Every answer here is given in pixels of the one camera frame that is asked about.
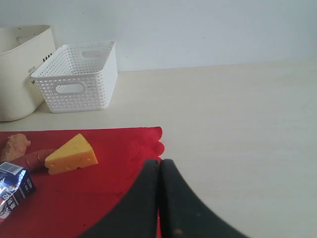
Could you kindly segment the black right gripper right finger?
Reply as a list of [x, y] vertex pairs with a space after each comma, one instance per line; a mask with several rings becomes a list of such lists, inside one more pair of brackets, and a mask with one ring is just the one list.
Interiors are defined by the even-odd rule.
[[158, 195], [163, 238], [246, 237], [201, 201], [171, 159], [160, 162]]

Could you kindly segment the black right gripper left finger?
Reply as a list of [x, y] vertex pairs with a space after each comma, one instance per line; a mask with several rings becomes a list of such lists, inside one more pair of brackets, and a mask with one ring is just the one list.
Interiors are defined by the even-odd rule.
[[81, 238], [155, 238], [159, 162], [147, 160], [137, 179], [116, 206]]

